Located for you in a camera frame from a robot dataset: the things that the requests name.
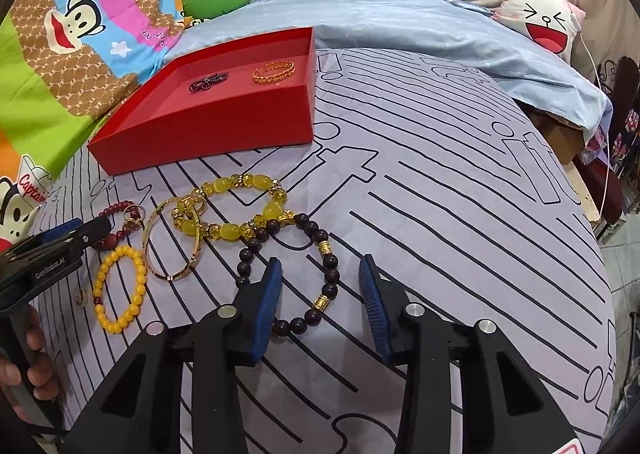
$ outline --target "pink cat pillow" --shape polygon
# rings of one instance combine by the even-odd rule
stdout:
[[[504,0],[493,19],[569,63],[585,13],[567,0]]]

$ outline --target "metal screw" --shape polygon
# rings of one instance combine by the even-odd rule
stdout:
[[[480,331],[484,333],[493,333],[498,329],[498,326],[495,325],[495,322],[489,319],[482,319],[478,323],[478,327],[480,328]]]
[[[225,304],[225,306],[218,308],[218,316],[222,319],[231,319],[236,313],[238,313],[238,309],[233,304]]]
[[[149,333],[149,335],[160,335],[164,331],[164,324],[159,320],[154,320],[146,325],[145,331]]]
[[[407,312],[407,314],[411,315],[411,317],[420,317],[424,315],[424,312],[426,310],[424,309],[424,306],[422,304],[411,303],[407,304],[404,307],[404,311]]]

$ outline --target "white cable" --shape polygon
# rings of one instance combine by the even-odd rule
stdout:
[[[600,82],[600,77],[598,76],[596,63],[594,62],[593,57],[591,56],[591,52],[589,51],[589,48],[587,48],[587,44],[584,42],[584,37],[582,36],[582,27],[580,26],[578,17],[574,14],[574,11],[571,8],[571,6],[569,6],[569,11],[571,12],[571,16],[575,25],[577,25],[577,27],[580,28],[579,33],[580,33],[580,40],[582,41],[582,46],[584,46],[584,49],[587,51],[587,55],[589,56],[589,59],[591,60],[591,65],[593,66],[593,71],[596,74],[596,81],[598,82],[598,88],[600,89],[600,91],[602,91],[602,83]],[[606,163],[607,176],[605,177],[605,180],[604,180],[604,192],[602,193],[602,204],[600,205],[600,217],[602,217],[602,210],[604,209],[604,200],[606,199],[606,196],[607,196],[607,187],[609,185],[609,169],[610,169],[610,163],[611,163],[611,155],[610,155],[611,151],[609,149],[609,135],[605,135],[605,139],[607,144],[607,163]]]

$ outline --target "star print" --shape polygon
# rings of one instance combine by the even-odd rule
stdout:
[[[127,54],[132,50],[127,46],[127,41],[120,41],[119,43],[111,43],[111,51],[109,52],[113,56],[127,57]]]

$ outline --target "light blue blanket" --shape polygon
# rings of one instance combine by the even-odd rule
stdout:
[[[391,48],[478,68],[512,98],[583,127],[588,141],[603,113],[612,110],[607,96],[559,57],[490,15],[460,1],[256,0],[186,30],[165,62],[224,41],[313,26],[318,48]]]

